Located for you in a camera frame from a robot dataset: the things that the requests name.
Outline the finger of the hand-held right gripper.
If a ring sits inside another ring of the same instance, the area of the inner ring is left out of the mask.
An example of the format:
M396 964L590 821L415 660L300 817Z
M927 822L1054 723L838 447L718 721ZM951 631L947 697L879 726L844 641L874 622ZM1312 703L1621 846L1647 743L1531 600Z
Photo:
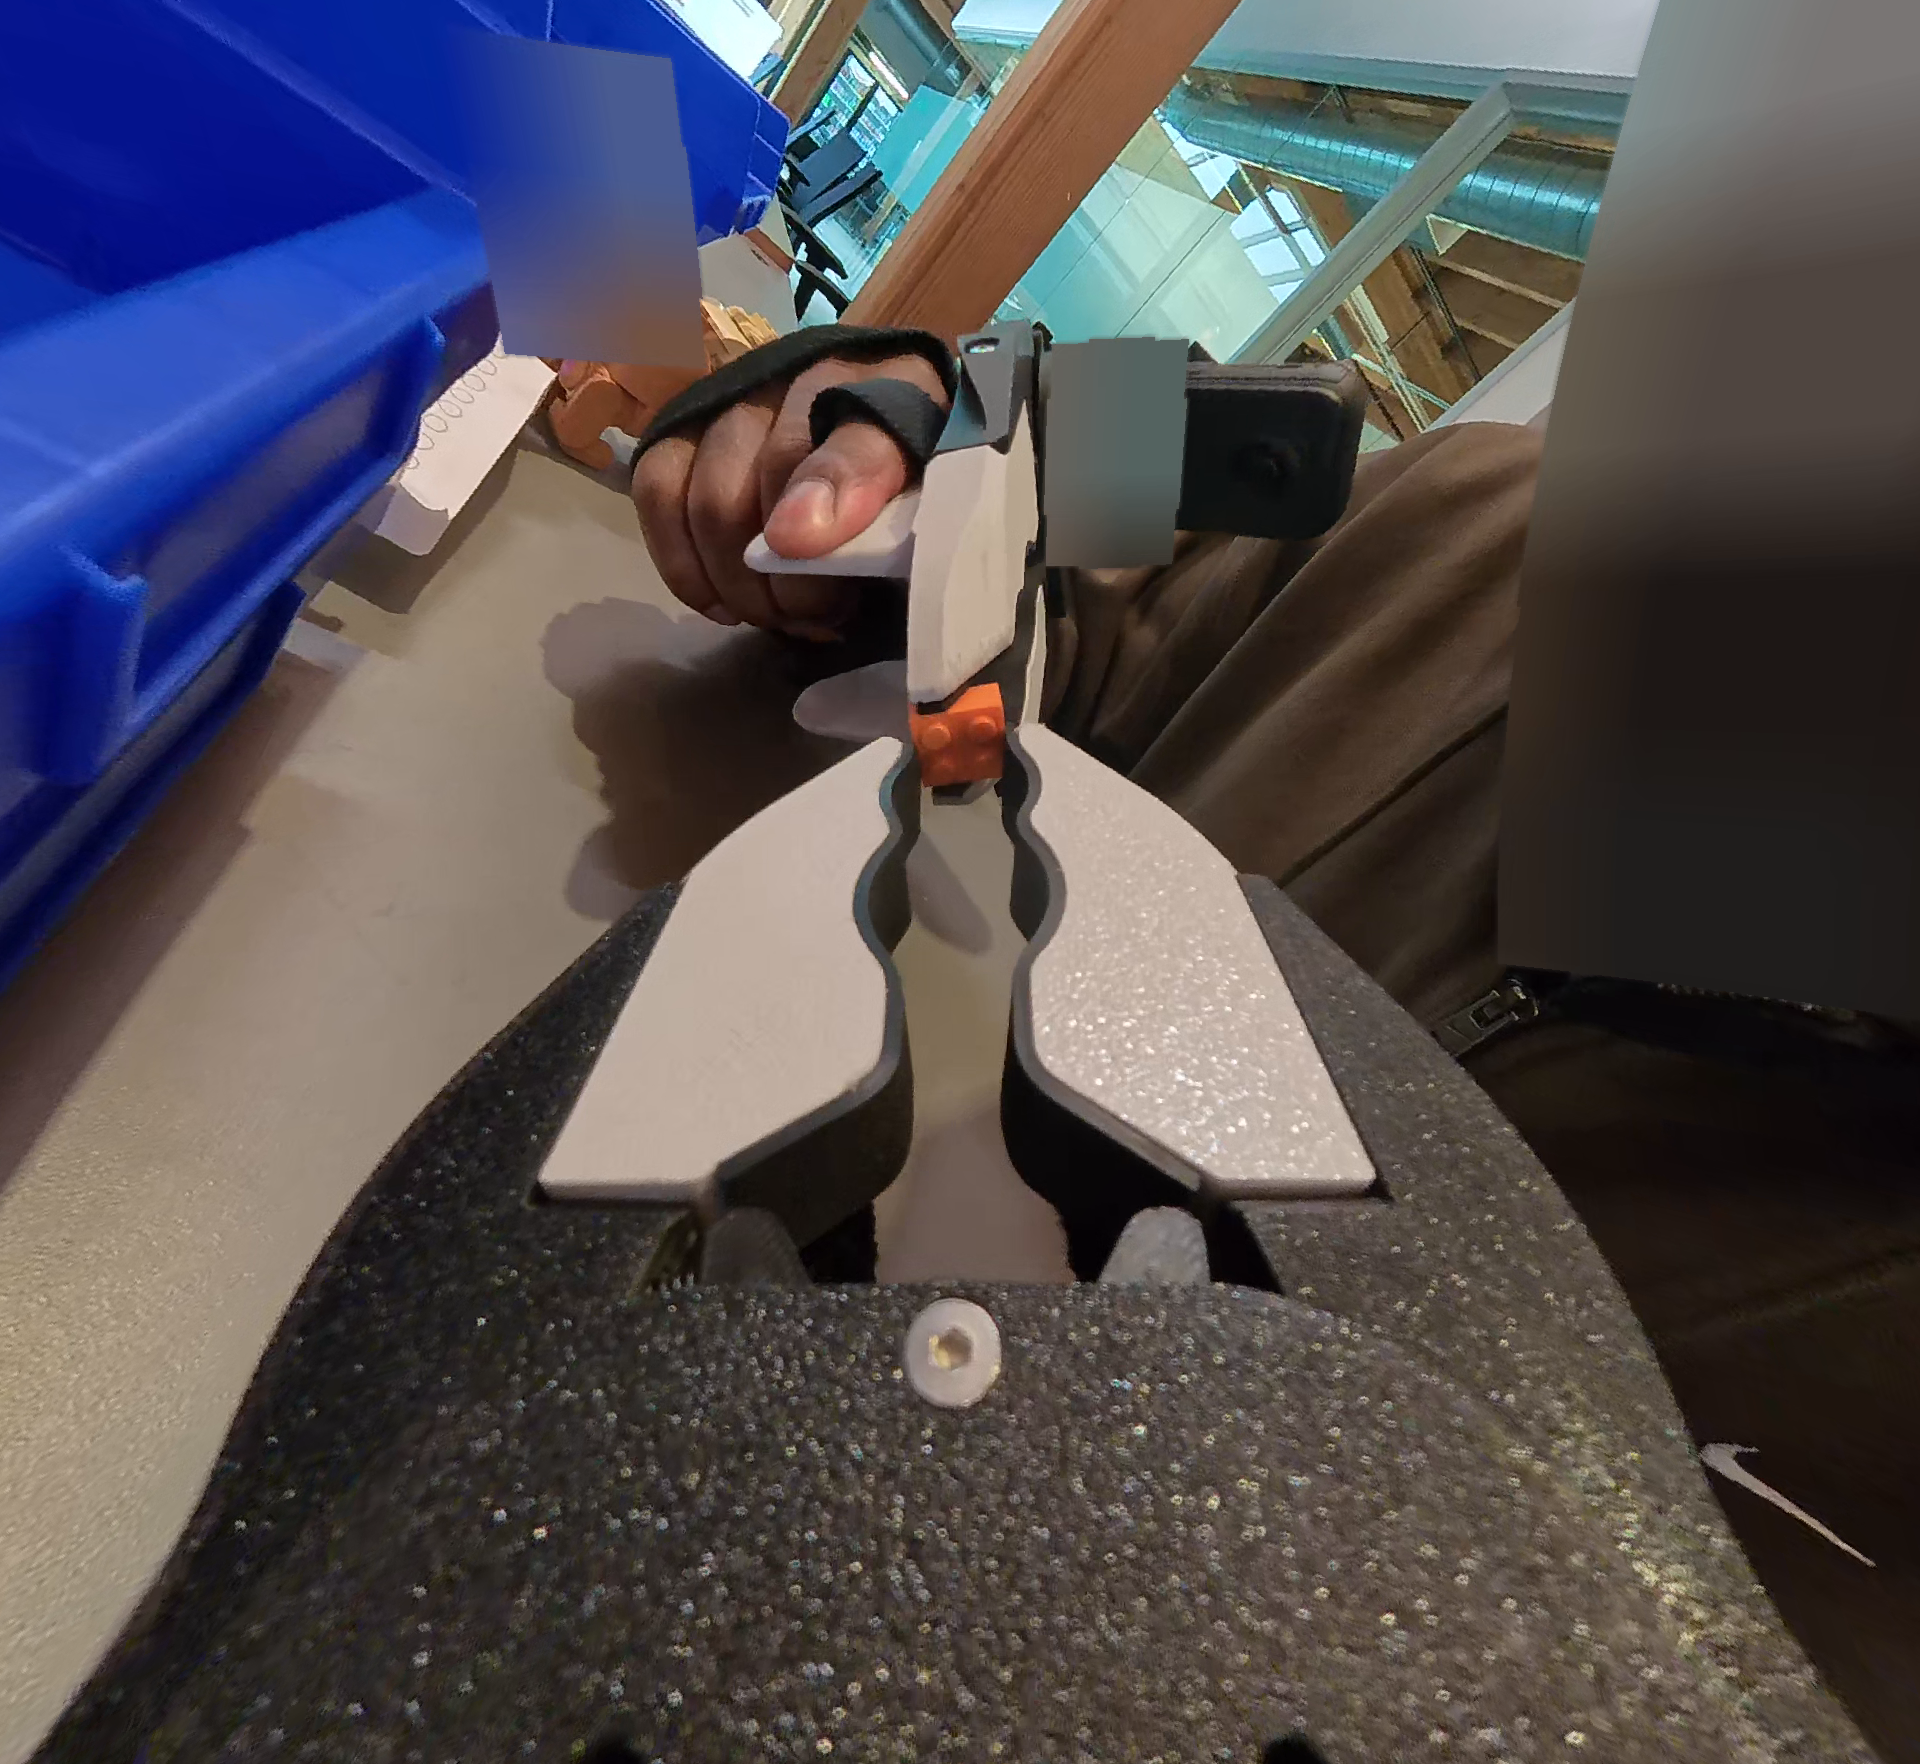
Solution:
M905 695L945 702L1012 645L1027 548L1039 532L1030 420L1011 447L937 454L913 521Z

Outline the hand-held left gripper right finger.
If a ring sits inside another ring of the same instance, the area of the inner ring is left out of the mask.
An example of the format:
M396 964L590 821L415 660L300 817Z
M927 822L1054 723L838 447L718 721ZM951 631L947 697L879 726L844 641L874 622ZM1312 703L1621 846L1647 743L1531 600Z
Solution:
M1042 726L1011 737L1012 1033L1039 1094L1201 1202L1377 1169L1226 856Z

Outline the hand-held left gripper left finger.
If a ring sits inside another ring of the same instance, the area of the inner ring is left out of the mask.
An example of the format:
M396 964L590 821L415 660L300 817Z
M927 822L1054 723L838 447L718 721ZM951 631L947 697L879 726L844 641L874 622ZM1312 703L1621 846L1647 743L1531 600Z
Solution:
M896 949L917 828L913 760L874 739L714 846L610 1025L540 1193L870 1204L912 1139Z

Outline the orange toy brick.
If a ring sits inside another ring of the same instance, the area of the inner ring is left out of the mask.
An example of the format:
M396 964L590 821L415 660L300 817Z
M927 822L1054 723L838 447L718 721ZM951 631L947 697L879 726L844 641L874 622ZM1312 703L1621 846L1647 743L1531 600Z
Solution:
M966 790L1000 780L1005 709L998 681L975 681L939 706L909 706L908 730L926 790Z

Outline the blue plastic bin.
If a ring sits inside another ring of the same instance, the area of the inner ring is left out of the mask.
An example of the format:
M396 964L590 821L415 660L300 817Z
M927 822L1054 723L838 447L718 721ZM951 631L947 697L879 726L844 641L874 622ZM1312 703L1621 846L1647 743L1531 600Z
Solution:
M2 971L491 352L459 57L553 0L2 0Z

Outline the person's right forearm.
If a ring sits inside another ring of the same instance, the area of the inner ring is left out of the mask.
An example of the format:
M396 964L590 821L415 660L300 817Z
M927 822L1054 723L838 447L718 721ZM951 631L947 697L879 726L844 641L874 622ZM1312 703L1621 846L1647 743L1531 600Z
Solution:
M1491 991L1543 421L1362 456L1316 538L1049 585L1045 721L1272 881L1418 1021Z

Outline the brown brick-built toy animal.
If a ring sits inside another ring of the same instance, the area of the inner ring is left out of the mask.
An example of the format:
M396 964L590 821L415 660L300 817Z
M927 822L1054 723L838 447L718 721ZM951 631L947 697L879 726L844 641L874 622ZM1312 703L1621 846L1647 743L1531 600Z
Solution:
M553 360L555 385L544 405L550 444L561 456L605 469L613 464L610 432L639 438L696 382L780 336L763 317L707 297L701 301L701 333L705 358L690 367Z

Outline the white printed paper sheet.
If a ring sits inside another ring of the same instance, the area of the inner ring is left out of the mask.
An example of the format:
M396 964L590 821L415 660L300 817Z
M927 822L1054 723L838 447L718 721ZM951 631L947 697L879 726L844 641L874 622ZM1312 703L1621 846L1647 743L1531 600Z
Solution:
M413 451L375 494L371 534L410 557L429 557L496 462L538 411L555 370L496 346L455 379L420 420Z

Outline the person's dark pants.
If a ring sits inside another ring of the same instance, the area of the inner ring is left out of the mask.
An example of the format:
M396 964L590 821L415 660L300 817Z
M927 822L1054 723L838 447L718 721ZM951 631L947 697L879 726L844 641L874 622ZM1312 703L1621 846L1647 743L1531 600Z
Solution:
M1618 1274L1789 1630L1915 1759L1915 1025L1511 975L1436 1036Z

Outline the wooden support post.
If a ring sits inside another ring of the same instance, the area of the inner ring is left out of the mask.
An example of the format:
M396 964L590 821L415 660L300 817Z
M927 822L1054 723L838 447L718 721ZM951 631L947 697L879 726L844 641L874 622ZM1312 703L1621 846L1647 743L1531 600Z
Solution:
M1062 0L844 320L954 339L991 318L1237 1Z

